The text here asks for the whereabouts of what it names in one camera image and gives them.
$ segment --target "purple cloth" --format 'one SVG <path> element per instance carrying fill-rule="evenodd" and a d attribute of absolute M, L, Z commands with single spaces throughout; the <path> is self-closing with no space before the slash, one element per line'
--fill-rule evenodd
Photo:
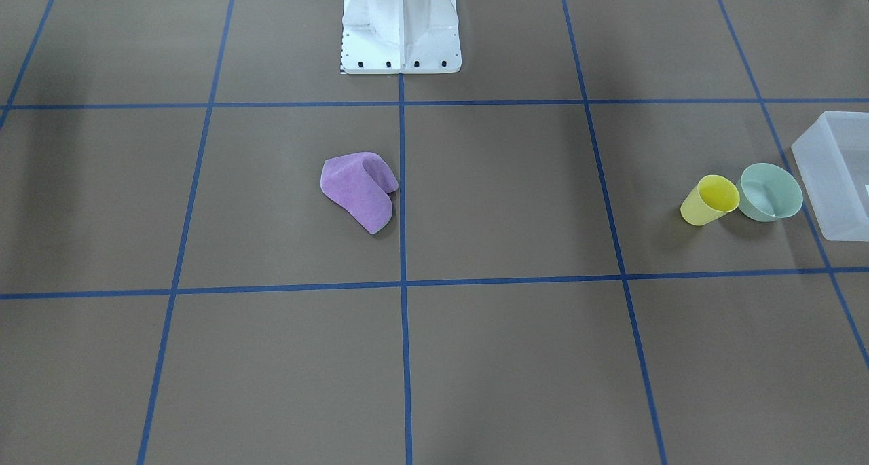
<path fill-rule="evenodd" d="M 375 153 L 352 153 L 323 163 L 320 190 L 372 235 L 392 218 L 392 199 L 387 193 L 397 189 L 389 165 Z"/>

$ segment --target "grid square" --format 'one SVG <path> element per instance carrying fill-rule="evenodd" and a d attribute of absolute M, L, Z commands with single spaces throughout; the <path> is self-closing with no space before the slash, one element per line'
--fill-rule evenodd
<path fill-rule="evenodd" d="M 810 125 L 826 110 L 842 110 L 851 112 L 869 112 L 869 103 L 769 103 L 766 104 L 769 115 L 773 119 L 776 133 L 779 135 L 781 146 L 784 147 L 794 177 L 803 183 L 800 168 L 794 159 L 791 146 L 800 139 L 800 135 L 806 132 Z M 806 205 L 813 213 L 812 222 L 815 223 L 817 235 L 820 236 L 824 251 L 830 263 L 834 267 L 866 267 L 869 266 L 869 250 L 865 242 L 841 242 L 841 240 L 826 240 L 817 226 L 814 217 L 812 201 L 806 194 Z"/>
<path fill-rule="evenodd" d="M 409 289 L 413 462 L 656 463 L 618 282 Z"/>
<path fill-rule="evenodd" d="M 0 0 L 0 101 L 12 93 L 48 0 Z"/>
<path fill-rule="evenodd" d="M 410 279 L 618 273 L 582 106 L 408 107 Z"/>
<path fill-rule="evenodd" d="M 629 273 L 823 267 L 801 215 L 757 223 L 731 212 L 695 227 L 682 201 L 707 174 L 738 181 L 779 164 L 757 104 L 592 106 L 612 212 Z"/>
<path fill-rule="evenodd" d="M 148 463 L 404 463 L 397 289 L 183 295 Z"/>
<path fill-rule="evenodd" d="M 866 366 L 828 276 L 631 289 L 671 463 L 866 462 Z"/>
<path fill-rule="evenodd" d="M 323 162 L 360 150 L 398 174 L 397 107 L 215 109 L 182 285 L 398 280 L 397 194 L 370 236 L 320 190 Z"/>
<path fill-rule="evenodd" d="M 217 98 L 395 100 L 394 75 L 341 74 L 344 0 L 236 0 Z"/>
<path fill-rule="evenodd" d="M 754 97 L 716 0 L 568 0 L 593 99 Z"/>
<path fill-rule="evenodd" d="M 16 103 L 208 100 L 229 0 L 55 0 Z"/>
<path fill-rule="evenodd" d="M 165 297 L 0 304 L 0 462 L 133 463 Z"/>
<path fill-rule="evenodd" d="M 866 274 L 837 274 L 836 280 L 865 345 L 869 341 L 869 300 L 866 299 L 866 294 L 869 294 L 869 277 Z"/>
<path fill-rule="evenodd" d="M 0 292 L 172 282 L 202 110 L 15 110 L 0 132 Z"/>
<path fill-rule="evenodd" d="M 869 97 L 866 0 L 724 2 L 764 97 Z"/>
<path fill-rule="evenodd" d="M 407 100 L 581 98 L 561 0 L 456 0 L 462 72 L 407 76 Z"/>

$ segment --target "translucent plastic bin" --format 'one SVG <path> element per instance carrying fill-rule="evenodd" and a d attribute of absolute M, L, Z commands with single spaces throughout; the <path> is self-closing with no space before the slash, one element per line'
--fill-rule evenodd
<path fill-rule="evenodd" d="M 869 240 L 869 113 L 822 113 L 791 150 L 824 237 Z"/>

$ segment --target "blue tape line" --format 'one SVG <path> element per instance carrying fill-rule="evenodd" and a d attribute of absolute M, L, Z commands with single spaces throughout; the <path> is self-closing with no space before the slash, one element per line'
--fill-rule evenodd
<path fill-rule="evenodd" d="M 590 276 L 528 276 L 513 278 L 457 278 L 446 280 L 408 280 L 407 286 L 458 285 L 510 285 L 522 283 L 612 282 L 620 280 L 618 274 L 590 274 Z"/>
<path fill-rule="evenodd" d="M 54 1 L 55 0 L 49 0 L 46 3 L 45 10 L 43 10 L 43 16 L 39 19 L 37 32 L 33 35 L 31 46 L 27 48 L 27 54 L 24 55 L 24 62 L 21 63 L 21 68 L 18 69 L 18 76 L 16 76 L 15 83 L 12 85 L 12 91 L 10 91 L 9 98 L 6 100 L 6 107 L 3 109 L 3 115 L 0 115 L 0 128 L 3 128 L 3 125 L 6 124 L 6 117 L 9 116 L 10 106 L 15 102 L 15 96 L 18 95 L 18 88 L 21 88 L 21 82 L 24 81 L 24 74 L 27 73 L 27 67 L 30 66 L 33 52 L 37 49 L 37 42 L 39 42 L 39 38 L 43 34 L 45 22 L 46 20 L 49 20 L 49 13 L 52 12 Z"/>
<path fill-rule="evenodd" d="M 610 232 L 612 234 L 612 246 L 615 248 L 615 257 L 618 261 L 618 274 L 621 277 L 621 286 L 625 293 L 625 303 L 627 304 L 627 312 L 631 319 L 631 329 L 633 331 L 633 342 L 636 346 L 637 358 L 640 363 L 640 373 L 642 374 L 643 386 L 646 390 L 646 400 L 648 401 L 649 416 L 652 419 L 652 429 L 654 429 L 655 441 L 658 444 L 658 455 L 661 459 L 661 465 L 667 465 L 667 450 L 664 447 L 664 438 L 661 434 L 661 424 L 658 421 L 658 411 L 654 402 L 654 393 L 652 393 L 652 382 L 649 379 L 648 367 L 646 366 L 646 353 L 643 351 L 642 338 L 640 338 L 640 326 L 637 322 L 636 315 L 633 310 L 633 297 L 631 289 L 627 281 L 624 258 L 621 255 L 621 243 L 618 242 L 618 232 L 615 227 L 615 218 L 612 215 L 612 205 L 610 203 L 609 192 L 606 189 L 606 175 L 604 174 L 603 162 L 600 161 L 600 151 L 597 143 L 597 135 L 595 133 L 595 122 L 592 119 L 592 111 L 589 106 L 589 94 L 586 91 L 586 82 L 583 78 L 583 64 L 580 63 L 580 54 L 577 50 L 576 37 L 574 34 L 574 25 L 570 19 L 570 10 L 568 8 L 568 0 L 561 0 L 561 6 L 564 8 L 564 19 L 568 26 L 568 35 L 570 36 L 570 47 L 574 53 L 574 65 L 576 67 L 576 75 L 580 82 L 580 93 L 583 94 L 583 102 L 586 109 L 586 119 L 589 122 L 589 136 L 592 141 L 592 148 L 595 152 L 595 164 L 598 168 L 598 177 L 600 180 L 600 190 L 603 193 L 604 203 L 606 205 L 606 218 L 609 221 Z"/>
<path fill-rule="evenodd" d="M 733 38 L 733 43 L 736 45 L 736 50 L 739 51 L 739 57 L 742 59 L 742 64 L 745 66 L 745 72 L 748 74 L 748 79 L 751 81 L 752 88 L 754 88 L 754 94 L 756 94 L 758 101 L 760 101 L 760 108 L 763 110 L 764 118 L 766 118 L 766 124 L 769 126 L 770 133 L 773 135 L 773 140 L 775 141 L 775 146 L 779 150 L 779 155 L 781 157 L 781 161 L 785 166 L 785 169 L 788 173 L 792 172 L 790 162 L 788 161 L 788 156 L 785 154 L 785 149 L 781 146 L 781 140 L 779 140 L 779 134 L 776 132 L 775 125 L 773 124 L 773 119 L 769 115 L 769 110 L 766 108 L 766 101 L 763 96 L 760 94 L 760 88 L 758 88 L 757 81 L 754 79 L 754 73 L 752 73 L 751 66 L 748 65 L 748 59 L 745 57 L 745 52 L 742 50 L 742 45 L 739 43 L 739 38 L 736 36 L 736 30 L 733 28 L 733 23 L 730 20 L 729 14 L 727 14 L 727 9 L 724 5 L 724 0 L 717 0 L 718 5 L 721 9 L 721 14 L 724 16 L 724 20 L 727 23 L 727 29 L 730 30 L 730 36 Z M 812 236 L 815 240 L 815 245 L 817 246 L 817 251 L 820 253 L 821 260 L 824 262 L 824 267 L 826 268 L 826 273 L 829 274 L 830 282 L 832 283 L 832 288 L 836 292 L 836 296 L 838 297 L 838 303 L 842 307 L 842 311 L 845 313 L 845 319 L 847 319 L 848 325 L 851 327 L 851 334 L 854 336 L 854 341 L 857 342 L 857 347 L 860 350 L 860 354 L 863 356 L 863 363 L 866 364 L 866 368 L 869 369 L 869 352 L 866 351 L 866 344 L 863 343 L 863 338 L 860 336 L 860 331 L 857 329 L 857 324 L 854 322 L 854 317 L 851 314 L 851 308 L 848 307 L 848 302 L 845 301 L 845 295 L 842 294 L 841 288 L 839 288 L 838 280 L 836 279 L 836 273 L 834 268 L 830 263 L 828 255 L 826 254 L 826 250 L 824 249 L 823 242 L 820 240 L 820 236 L 817 235 L 817 229 L 814 225 L 814 221 L 812 220 L 812 215 L 809 214 L 808 208 L 806 205 L 803 205 L 802 208 L 803 215 L 806 217 L 806 222 L 809 225 L 809 229 L 812 231 Z"/>
<path fill-rule="evenodd" d="M 413 465 L 413 416 L 410 391 L 410 328 L 407 323 L 407 175 L 405 174 L 404 75 L 398 75 L 398 162 L 399 162 L 399 263 L 401 276 L 401 353 L 404 366 L 404 454 L 406 465 Z"/>
<path fill-rule="evenodd" d="M 254 109 L 254 107 L 394 107 L 397 101 L 219 101 L 218 109 Z"/>
<path fill-rule="evenodd" d="M 12 105 L 12 110 L 205 109 L 208 103 L 61 103 Z"/>
<path fill-rule="evenodd" d="M 671 280 L 683 278 L 730 278 L 746 276 L 787 276 L 788 274 L 825 274 L 826 271 L 826 268 L 784 268 L 771 270 L 627 274 L 626 277 L 628 280 Z"/>
<path fill-rule="evenodd" d="M 869 272 L 869 267 L 839 267 L 832 268 L 836 273 L 866 273 Z"/>
<path fill-rule="evenodd" d="M 33 292 L 28 294 L 0 294 L 0 301 L 32 301 L 39 299 L 90 299 L 100 297 L 142 297 L 168 295 L 170 289 L 141 290 L 85 290 L 81 292 Z"/>
<path fill-rule="evenodd" d="M 836 273 L 869 273 L 869 267 L 835 267 Z M 628 280 L 671 280 L 684 278 L 741 278 L 748 276 L 794 276 L 794 274 L 826 274 L 826 268 L 784 268 L 770 270 L 735 270 L 705 272 L 668 272 L 625 274 Z M 616 282 L 620 274 L 590 274 L 590 276 L 530 276 L 512 278 L 459 278 L 432 280 L 385 280 L 385 282 L 301 283 L 286 285 L 189 286 L 177 289 L 178 295 L 247 294 L 257 292 L 300 292 L 316 290 L 397 289 L 400 286 L 462 286 L 510 285 L 534 283 Z M 0 294 L 0 301 L 39 299 L 84 299 L 91 297 L 134 297 L 169 295 L 170 289 L 91 290 L 81 292 L 28 292 Z"/>
<path fill-rule="evenodd" d="M 151 425 L 154 420 L 154 410 L 156 400 L 158 399 L 158 391 L 160 390 L 160 378 L 162 376 L 162 365 L 166 357 L 166 346 L 168 344 L 168 335 L 172 326 L 172 314 L 174 312 L 174 303 L 178 294 L 178 283 L 181 279 L 181 268 L 184 262 L 184 251 L 187 248 L 187 234 L 190 230 L 190 220 L 193 217 L 193 205 L 196 202 L 196 190 L 199 186 L 199 175 L 202 171 L 202 158 L 205 156 L 205 144 L 208 140 L 208 128 L 211 125 L 211 113 L 214 109 L 213 104 L 217 96 L 217 84 L 220 81 L 221 64 L 223 64 L 223 52 L 226 51 L 227 36 L 229 36 L 229 24 L 232 20 L 232 10 L 236 0 L 229 0 L 227 4 L 226 17 L 223 22 L 223 32 L 221 33 L 220 48 L 217 52 L 217 62 L 215 63 L 214 78 L 211 81 L 211 92 L 208 95 L 208 108 L 205 110 L 205 120 L 202 124 L 202 136 L 199 140 L 199 149 L 196 152 L 196 167 L 193 169 L 193 179 L 190 183 L 190 194 L 187 199 L 187 209 L 184 214 L 184 224 L 181 231 L 181 240 L 178 242 L 178 255 L 176 264 L 174 265 L 174 274 L 172 276 L 172 286 L 168 303 L 166 305 L 166 316 L 164 319 L 164 328 L 160 336 L 160 348 L 158 350 L 158 359 L 154 368 L 154 379 L 151 382 L 151 392 L 148 399 L 148 410 L 145 414 L 145 422 L 142 431 L 142 441 L 139 444 L 139 454 L 136 460 L 137 465 L 144 465 L 145 456 L 148 452 L 148 440 L 151 432 Z"/>
<path fill-rule="evenodd" d="M 454 106 L 454 105 L 578 105 L 582 100 L 410 100 L 405 105 L 419 106 Z"/>
<path fill-rule="evenodd" d="M 589 99 L 592 105 L 626 103 L 757 103 L 757 99 Z"/>
<path fill-rule="evenodd" d="M 869 98 L 764 98 L 766 103 L 869 103 Z"/>
<path fill-rule="evenodd" d="M 250 294 L 257 292 L 304 292 L 314 290 L 395 289 L 400 282 L 302 283 L 296 285 L 192 286 L 178 295 Z"/>
<path fill-rule="evenodd" d="M 407 286 L 401 286 L 401 356 L 404 366 L 404 460 L 413 465 L 413 413 L 410 391 L 410 328 L 407 323 Z"/>

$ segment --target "light green bowl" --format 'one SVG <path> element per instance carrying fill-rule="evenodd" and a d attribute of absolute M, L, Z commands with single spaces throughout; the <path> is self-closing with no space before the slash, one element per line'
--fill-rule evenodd
<path fill-rule="evenodd" d="M 769 163 L 754 163 L 742 172 L 739 210 L 761 223 L 791 217 L 803 208 L 803 190 L 784 169 Z"/>

